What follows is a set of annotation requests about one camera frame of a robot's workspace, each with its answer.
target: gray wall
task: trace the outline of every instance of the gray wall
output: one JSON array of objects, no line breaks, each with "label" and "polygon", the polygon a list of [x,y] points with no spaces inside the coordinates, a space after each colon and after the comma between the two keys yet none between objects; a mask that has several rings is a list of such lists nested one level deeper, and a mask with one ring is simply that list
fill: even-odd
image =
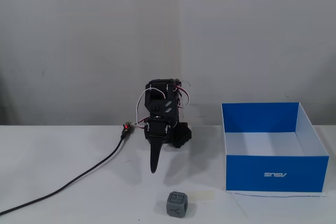
[{"label": "gray wall", "polygon": [[336,0],[0,0],[0,123],[134,121],[145,84],[178,77],[190,124],[258,101],[336,124],[335,17]]},{"label": "gray wall", "polygon": [[135,121],[145,84],[180,74],[178,24],[178,0],[0,0],[2,123]]},{"label": "gray wall", "polygon": [[336,0],[180,0],[182,78],[194,124],[221,102],[301,102],[336,124]]}]

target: white wire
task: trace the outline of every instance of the white wire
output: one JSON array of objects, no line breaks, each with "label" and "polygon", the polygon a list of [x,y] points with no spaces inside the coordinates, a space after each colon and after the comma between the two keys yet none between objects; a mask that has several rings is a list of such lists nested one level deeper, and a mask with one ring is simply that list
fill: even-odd
[{"label": "white wire", "polygon": [[146,118],[149,118],[149,117],[150,117],[150,115],[146,116],[145,118],[143,118],[143,119],[139,120],[139,121],[138,121],[138,123],[141,123],[143,120],[145,120]]},{"label": "white wire", "polygon": [[136,105],[136,108],[135,108],[135,110],[136,110],[136,112],[137,112],[137,117],[136,117],[136,123],[135,123],[135,124],[136,124],[139,128],[142,128],[142,129],[144,129],[144,127],[142,127],[142,126],[140,126],[140,125],[138,124],[138,108],[139,108],[139,104],[140,104],[140,101],[141,101],[141,98],[142,98],[143,94],[145,94],[146,91],[151,90],[151,89],[158,90],[158,92],[161,92],[161,93],[163,94],[163,98],[166,99],[166,96],[164,95],[164,93],[163,93],[161,90],[157,89],[157,88],[148,88],[148,89],[145,89],[145,90],[142,92],[142,94],[141,94],[141,96],[140,96],[140,98],[139,98],[139,100],[138,100],[138,103],[137,103],[137,105]]}]

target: gray cube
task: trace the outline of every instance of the gray cube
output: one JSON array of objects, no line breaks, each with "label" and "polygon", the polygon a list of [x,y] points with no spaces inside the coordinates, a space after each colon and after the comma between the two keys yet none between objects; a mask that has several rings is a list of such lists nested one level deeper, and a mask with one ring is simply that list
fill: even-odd
[{"label": "gray cube", "polygon": [[167,214],[173,217],[183,218],[188,208],[188,196],[174,191],[169,194],[167,200]]}]

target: open cardboard box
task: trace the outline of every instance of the open cardboard box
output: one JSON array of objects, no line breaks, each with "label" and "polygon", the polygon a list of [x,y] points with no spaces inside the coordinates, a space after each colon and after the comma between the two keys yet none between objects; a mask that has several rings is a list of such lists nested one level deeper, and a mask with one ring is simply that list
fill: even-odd
[{"label": "open cardboard box", "polygon": [[329,156],[300,103],[223,103],[226,189],[321,192]]}]

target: white tabletop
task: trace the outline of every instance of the white tabletop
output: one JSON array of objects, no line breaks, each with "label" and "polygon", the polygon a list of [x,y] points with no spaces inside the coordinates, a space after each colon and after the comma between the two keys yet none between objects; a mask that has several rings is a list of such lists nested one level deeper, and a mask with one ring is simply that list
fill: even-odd
[{"label": "white tabletop", "polygon": [[[150,145],[137,129],[100,169],[49,199],[0,216],[0,223],[336,222],[336,126],[316,126],[330,155],[321,194],[225,191],[223,128],[191,128],[193,138],[180,149],[163,146],[155,174]],[[121,131],[121,126],[0,126],[0,211],[44,196],[86,171],[114,150]],[[183,219],[166,213],[175,190],[188,195]]]}]

